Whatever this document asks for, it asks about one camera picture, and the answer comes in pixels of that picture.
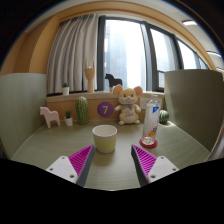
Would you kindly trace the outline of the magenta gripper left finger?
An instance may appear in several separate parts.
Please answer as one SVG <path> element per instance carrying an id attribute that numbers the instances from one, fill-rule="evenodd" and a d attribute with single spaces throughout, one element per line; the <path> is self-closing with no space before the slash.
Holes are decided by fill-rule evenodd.
<path id="1" fill-rule="evenodd" d="M 87 146 L 69 157 L 60 156 L 47 171 L 83 187 L 94 155 L 94 146 Z"/>

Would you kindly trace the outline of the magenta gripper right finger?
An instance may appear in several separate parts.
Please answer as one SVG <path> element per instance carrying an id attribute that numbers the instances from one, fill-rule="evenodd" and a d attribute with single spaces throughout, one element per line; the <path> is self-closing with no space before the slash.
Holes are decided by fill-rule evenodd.
<path id="1" fill-rule="evenodd" d="M 165 156 L 156 157 L 138 146 L 131 146 L 131 155 L 141 186 L 145 186 L 178 171 L 178 168 Z"/>

